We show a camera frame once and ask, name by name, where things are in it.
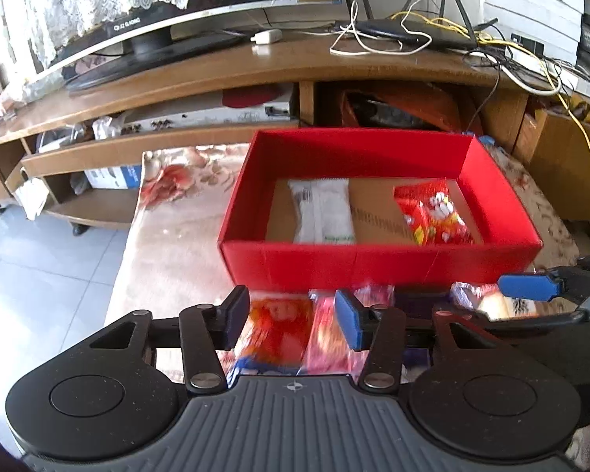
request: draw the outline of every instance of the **red object on shelf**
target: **red object on shelf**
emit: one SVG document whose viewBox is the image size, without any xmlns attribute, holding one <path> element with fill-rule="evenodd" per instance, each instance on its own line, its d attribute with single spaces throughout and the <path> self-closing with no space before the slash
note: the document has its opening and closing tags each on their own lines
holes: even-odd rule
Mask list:
<svg viewBox="0 0 590 472">
<path fill-rule="evenodd" d="M 324 177 L 456 180 L 483 243 L 419 247 L 266 242 L 275 181 Z M 489 284 L 504 273 L 523 271 L 542 248 L 524 207 L 476 138 L 351 128 L 257 132 L 218 242 L 235 283 L 285 292 L 365 284 Z"/>
</svg>

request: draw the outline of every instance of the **blue gripper pad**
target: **blue gripper pad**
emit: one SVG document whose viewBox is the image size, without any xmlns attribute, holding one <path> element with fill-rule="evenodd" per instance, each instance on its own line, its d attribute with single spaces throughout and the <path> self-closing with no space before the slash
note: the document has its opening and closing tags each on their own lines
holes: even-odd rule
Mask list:
<svg viewBox="0 0 590 472">
<path fill-rule="evenodd" d="M 498 288 L 505 296 L 535 301 L 550 301 L 562 292 L 562 283 L 551 274 L 503 275 Z"/>
<path fill-rule="evenodd" d="M 338 325 L 350 349 L 358 351 L 362 350 L 364 333 L 360 327 L 359 310 L 363 310 L 363 305 L 352 293 L 336 292 L 335 315 Z"/>
</svg>

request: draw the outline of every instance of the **tv stand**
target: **tv stand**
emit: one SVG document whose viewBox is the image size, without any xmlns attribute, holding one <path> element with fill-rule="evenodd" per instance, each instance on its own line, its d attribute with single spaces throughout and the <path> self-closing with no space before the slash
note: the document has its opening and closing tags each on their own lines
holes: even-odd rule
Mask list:
<svg viewBox="0 0 590 472">
<path fill-rule="evenodd" d="M 173 38 L 170 36 L 170 26 L 165 26 L 152 32 L 132 37 L 128 41 L 123 41 L 123 51 L 138 55 L 148 55 L 161 48 L 166 48 L 172 43 Z"/>
<path fill-rule="evenodd" d="M 449 92 L 469 94 L 475 105 L 496 82 L 495 70 L 472 68 L 464 64 L 461 55 L 424 51 L 408 57 L 344 58 L 328 52 L 333 40 L 287 34 L 285 40 L 260 50 L 246 44 L 167 64 L 86 92 L 61 89 L 49 94 L 0 125 L 0 201 L 8 201 L 23 182 L 20 170 L 24 167 L 29 177 L 38 177 L 49 187 L 49 214 L 81 225 L 127 228 L 133 220 L 137 190 L 96 189 L 75 195 L 70 173 L 138 165 L 144 151 L 155 149 L 249 142 L 258 129 L 287 129 L 300 122 L 324 124 L 333 108 L 325 96 L 346 80 L 443 83 Z M 285 82 L 294 82 L 299 89 L 299 120 L 166 129 L 36 153 L 37 135 L 61 125 L 213 90 Z M 516 141 L 526 104 L 527 93 L 503 79 L 481 113 L 483 130 L 507 151 Z"/>
</svg>

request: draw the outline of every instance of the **shelf compartment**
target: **shelf compartment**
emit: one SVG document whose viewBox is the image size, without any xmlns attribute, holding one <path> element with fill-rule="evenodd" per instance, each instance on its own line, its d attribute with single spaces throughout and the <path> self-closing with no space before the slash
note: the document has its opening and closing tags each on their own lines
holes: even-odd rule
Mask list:
<svg viewBox="0 0 590 472">
<path fill-rule="evenodd" d="M 32 154 L 22 159 L 22 165 L 29 177 L 43 177 L 90 168 L 140 165 L 144 151 L 193 145 L 245 143 L 249 142 L 259 129 L 293 127 L 299 127 L 299 121 L 254 122 L 150 131 L 108 140 L 92 140 L 55 151 Z"/>
<path fill-rule="evenodd" d="M 93 189 L 50 206 L 45 212 L 73 223 L 127 229 L 133 221 L 137 203 L 138 190 Z"/>
</svg>

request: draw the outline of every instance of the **red snack bag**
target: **red snack bag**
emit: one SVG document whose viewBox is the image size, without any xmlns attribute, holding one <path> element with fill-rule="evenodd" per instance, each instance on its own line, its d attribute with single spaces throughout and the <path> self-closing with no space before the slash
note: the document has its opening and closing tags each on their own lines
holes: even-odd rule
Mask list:
<svg viewBox="0 0 590 472">
<path fill-rule="evenodd" d="M 366 307 L 391 305 L 393 286 L 367 286 L 355 291 L 354 295 Z M 315 321 L 299 374 L 349 373 L 357 381 L 369 352 L 352 351 L 347 345 L 335 317 L 334 293 L 313 291 L 311 298 L 316 299 Z"/>
<path fill-rule="evenodd" d="M 418 245 L 474 243 L 444 180 L 396 186 L 393 197 Z"/>
<path fill-rule="evenodd" d="M 234 356 L 238 372 L 296 374 L 313 324 L 307 296 L 252 299 Z"/>
<path fill-rule="evenodd" d="M 312 298 L 316 298 L 315 320 L 302 373 L 345 374 L 350 371 L 350 348 L 335 318 L 334 293 Z"/>
</svg>

